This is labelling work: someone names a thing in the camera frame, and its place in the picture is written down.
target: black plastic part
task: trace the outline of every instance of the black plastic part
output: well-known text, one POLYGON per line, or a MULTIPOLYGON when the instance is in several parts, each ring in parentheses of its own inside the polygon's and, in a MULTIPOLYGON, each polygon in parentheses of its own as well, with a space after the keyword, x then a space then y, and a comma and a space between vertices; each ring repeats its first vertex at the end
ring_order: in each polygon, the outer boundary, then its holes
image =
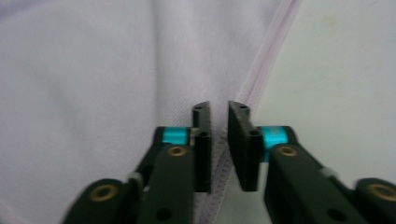
POLYGON ((361 179, 354 192, 356 206, 370 223, 396 223, 396 186, 377 178, 361 179))
POLYGON ((192 223, 193 151, 188 146, 166 146, 155 165, 136 223, 192 223), (171 147, 186 148, 187 153, 172 156, 168 153, 171 147))
POLYGON ((262 131, 249 121, 249 107, 229 102, 228 144, 233 165, 244 191, 256 191, 264 146, 262 131))
MULTIPOLYGON (((137 185, 134 181, 127 185, 115 179, 102 179, 88 186, 78 197, 70 208, 63 224, 114 224, 124 223, 133 220, 134 215, 132 205, 139 204, 139 199, 133 197, 138 195, 137 185), (106 200, 95 201, 92 199, 92 192, 102 186, 111 186, 115 195, 106 200)), ((96 194, 107 194, 106 188, 96 194)))
POLYGON ((368 223, 321 168, 302 147, 273 147, 264 201, 274 224, 368 223))
POLYGON ((197 129, 194 136, 195 191, 211 192, 212 131, 210 128, 209 102, 192 108, 192 127, 197 129))

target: white cloth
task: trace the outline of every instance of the white cloth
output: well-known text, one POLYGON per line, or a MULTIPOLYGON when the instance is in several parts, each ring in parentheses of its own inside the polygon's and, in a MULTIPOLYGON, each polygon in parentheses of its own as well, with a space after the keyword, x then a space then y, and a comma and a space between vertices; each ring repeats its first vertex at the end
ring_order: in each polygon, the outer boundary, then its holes
POLYGON ((6 224, 59 223, 92 181, 125 179, 156 126, 189 126, 197 103, 211 102, 219 138, 227 101, 263 83, 293 1, 28 2, 0 10, 6 224))

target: white fabric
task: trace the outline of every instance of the white fabric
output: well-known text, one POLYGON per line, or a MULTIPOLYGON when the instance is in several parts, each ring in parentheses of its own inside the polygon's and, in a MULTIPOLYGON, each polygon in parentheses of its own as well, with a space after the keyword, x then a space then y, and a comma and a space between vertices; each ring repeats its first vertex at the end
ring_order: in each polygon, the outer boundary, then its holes
POLYGON ((211 102, 219 135, 281 3, 54 0, 1 15, 0 222, 59 223, 92 181, 124 179, 156 126, 189 126, 194 104, 211 102))
MULTIPOLYGON (((377 177, 396 184, 396 2, 302 1, 252 121, 289 125, 347 187, 377 177)), ((271 223, 258 192, 234 170, 217 223, 271 223)))

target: brass screw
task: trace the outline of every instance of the brass screw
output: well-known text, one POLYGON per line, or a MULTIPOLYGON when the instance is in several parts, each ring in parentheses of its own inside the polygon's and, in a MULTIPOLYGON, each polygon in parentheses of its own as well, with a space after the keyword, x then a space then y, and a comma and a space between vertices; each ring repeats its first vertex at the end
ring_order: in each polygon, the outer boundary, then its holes
POLYGON ((170 147, 168 149, 168 154, 171 156, 184 156, 187 154, 187 149, 184 147, 170 147))
POLYGON ((378 198, 386 201, 396 202, 396 189, 383 184, 371 184, 368 189, 378 198))
POLYGON ((95 188, 93 191, 91 191, 90 194, 90 199, 94 202, 104 202, 107 200, 112 199, 114 196, 117 195, 119 192, 119 189, 114 186, 114 185, 102 185, 97 188, 95 188), (108 193, 105 195, 101 195, 100 192, 103 190, 108 190, 108 193))
POLYGON ((297 156, 297 150, 292 147, 280 147, 278 150, 284 156, 297 156))

